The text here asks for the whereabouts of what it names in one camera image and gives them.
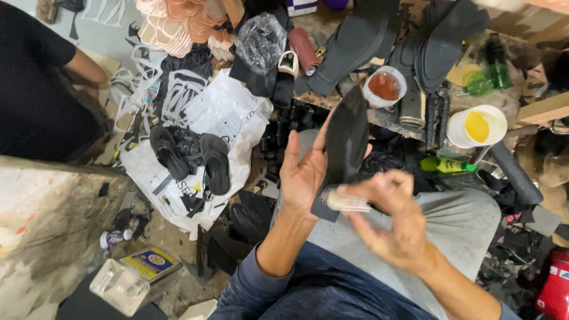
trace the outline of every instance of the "red sandpaper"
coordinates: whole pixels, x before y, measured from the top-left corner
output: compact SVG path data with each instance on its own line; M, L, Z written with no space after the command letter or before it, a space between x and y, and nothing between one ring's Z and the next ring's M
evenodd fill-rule
M316 57L316 53L305 29L292 29L288 34L288 44L298 55L298 60L304 69L304 73L308 74L307 70L311 67L318 68L320 66L320 62L318 62L318 58Z

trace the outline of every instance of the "white paper cup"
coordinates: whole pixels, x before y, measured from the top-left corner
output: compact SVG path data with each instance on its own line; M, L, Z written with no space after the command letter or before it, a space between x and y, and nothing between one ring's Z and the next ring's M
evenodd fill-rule
M376 95L369 89L369 82L373 78L373 76L379 73L387 73L388 75L392 75L397 79L399 82L399 97L397 100L384 100ZM364 89L362 90L362 94L364 95L364 99L369 102L369 106L372 108L386 108L388 106L394 105L399 99L401 99L405 93L407 93L407 81L405 81L405 77L399 72L399 70L385 65L375 71L371 76L365 80Z
M466 116L472 111L481 113L490 127L488 138L486 138L482 143L474 140L466 131ZM472 147L493 145L494 143L502 140L507 129L508 121L502 111L495 106L479 105L453 114L448 119L447 137L453 145L468 149Z

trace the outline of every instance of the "black shirt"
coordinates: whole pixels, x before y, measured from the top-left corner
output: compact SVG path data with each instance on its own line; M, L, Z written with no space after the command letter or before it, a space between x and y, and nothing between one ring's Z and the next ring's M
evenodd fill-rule
M0 154L68 161L91 144L98 124L55 72L75 46L0 1Z

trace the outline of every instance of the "cup of yellow liquid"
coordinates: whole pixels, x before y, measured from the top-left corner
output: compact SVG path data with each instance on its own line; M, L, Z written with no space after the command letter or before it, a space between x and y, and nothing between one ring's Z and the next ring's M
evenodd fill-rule
M453 114L448 119L447 137L455 146L472 148L493 145L508 129L506 117L495 106L479 105Z

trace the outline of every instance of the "wooden workbench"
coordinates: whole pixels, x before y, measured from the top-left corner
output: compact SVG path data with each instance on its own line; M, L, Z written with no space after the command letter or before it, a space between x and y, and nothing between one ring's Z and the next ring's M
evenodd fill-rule
M402 0L399 7L399 13L403 17L403 25L401 31L399 32L398 39L408 36L409 33L415 32L419 26L422 19L422 10L429 2L422 0ZM323 3L318 3L318 10L313 14L301 15L299 17L291 18L295 27L304 28L309 38L311 39L314 48L317 48L314 39L311 37L313 31L321 31L329 37L336 27L344 20L344 18L349 14L350 9L344 9L343 11L336 12L330 10ZM485 42L484 36L488 36L491 31L487 30L482 37L478 37L479 42ZM502 42L504 43L506 50L509 48L525 48L525 41L522 39L514 38L507 35L501 35ZM477 60L477 52L473 52L473 60ZM367 78L364 73L350 74L352 80L359 82L360 84ZM519 110L519 98L522 92L521 86L525 85L525 82L518 82L512 88L494 92L485 97L472 97L470 95L464 94L462 87L453 86L450 90L451 96L451 115L458 111L471 108L473 106L481 104L494 105L501 109L508 119L509 127L513 127L516 115ZM340 102L340 95L335 90L330 96L321 96L314 92L306 92L300 96L295 95L295 99L303 102L307 102L312 105L316 105L326 109L335 108ZM381 109L369 109L368 110L368 120L372 124L383 126L391 131L400 133L405 137L411 137L418 140L424 141L425 133L422 129L414 129L407 126L402 126L398 122L398 111L397 110L387 110ZM447 148L455 149L452 145L447 146Z

